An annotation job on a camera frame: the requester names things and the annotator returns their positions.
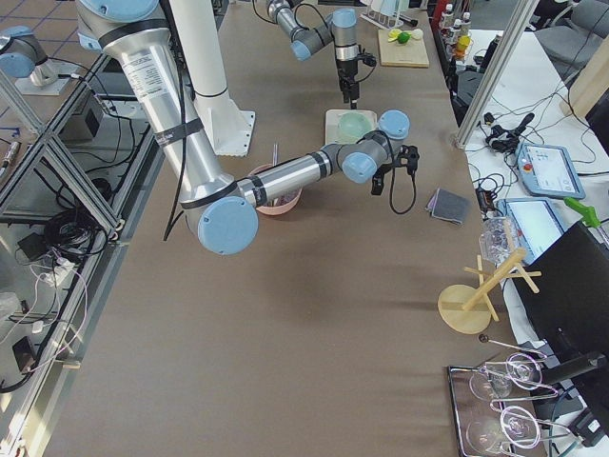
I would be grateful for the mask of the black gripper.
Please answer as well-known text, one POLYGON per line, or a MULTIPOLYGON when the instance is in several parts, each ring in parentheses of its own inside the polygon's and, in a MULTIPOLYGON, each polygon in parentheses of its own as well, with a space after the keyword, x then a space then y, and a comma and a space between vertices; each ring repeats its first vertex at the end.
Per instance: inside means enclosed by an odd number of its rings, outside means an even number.
POLYGON ((348 45, 335 47, 335 62, 344 102, 349 103, 351 109, 357 109, 360 98, 360 80, 356 79, 359 63, 375 69, 377 59, 361 45, 348 45))
POLYGON ((415 180, 420 159, 416 146, 401 146, 401 151, 388 164, 381 165, 372 177, 371 194, 381 196, 384 189, 384 176, 394 169, 406 168, 407 174, 415 180))

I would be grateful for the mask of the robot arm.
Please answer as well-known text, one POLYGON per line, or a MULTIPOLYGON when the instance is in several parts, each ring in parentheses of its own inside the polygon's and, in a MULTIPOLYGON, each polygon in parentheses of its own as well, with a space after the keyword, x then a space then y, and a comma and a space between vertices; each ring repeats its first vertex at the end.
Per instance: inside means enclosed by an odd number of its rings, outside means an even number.
POLYGON ((418 150, 406 144, 410 122, 399 110, 352 144, 329 144, 236 179, 219 156, 244 155, 254 114, 240 110, 226 83, 217 25, 207 1, 80 1, 81 43, 115 59, 176 173, 174 204, 208 250, 245 249, 258 230, 257 208, 336 173, 380 194, 384 176, 414 174, 418 150))
POLYGON ((358 41, 357 14, 353 8, 333 10, 326 16, 304 1, 265 1, 264 13, 259 13, 256 1, 252 1, 252 8, 260 19, 277 25, 286 34, 290 48, 299 61, 311 58, 332 44, 343 100, 351 109, 358 107, 360 84, 377 67, 377 59, 358 41), (309 27, 298 19, 297 12, 304 7, 312 8, 318 14, 320 25, 309 27))

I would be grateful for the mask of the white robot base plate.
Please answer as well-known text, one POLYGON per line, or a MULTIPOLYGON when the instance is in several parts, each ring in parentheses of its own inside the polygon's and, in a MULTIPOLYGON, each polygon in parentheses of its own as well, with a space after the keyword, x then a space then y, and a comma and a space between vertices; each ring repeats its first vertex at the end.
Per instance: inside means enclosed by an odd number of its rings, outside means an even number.
POLYGON ((209 140, 218 156, 244 157, 249 152, 256 113, 234 103, 209 110, 209 140))

